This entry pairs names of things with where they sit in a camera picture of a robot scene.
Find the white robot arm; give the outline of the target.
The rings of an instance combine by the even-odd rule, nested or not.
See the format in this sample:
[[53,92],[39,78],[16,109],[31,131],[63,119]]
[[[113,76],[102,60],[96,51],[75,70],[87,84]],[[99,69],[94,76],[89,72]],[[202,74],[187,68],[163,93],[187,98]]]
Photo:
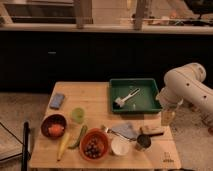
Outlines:
[[164,75],[165,86],[156,96],[163,126],[173,121],[176,109],[187,101],[201,110],[203,123],[213,128],[213,89],[203,83],[205,78],[206,70],[199,63],[173,68]]

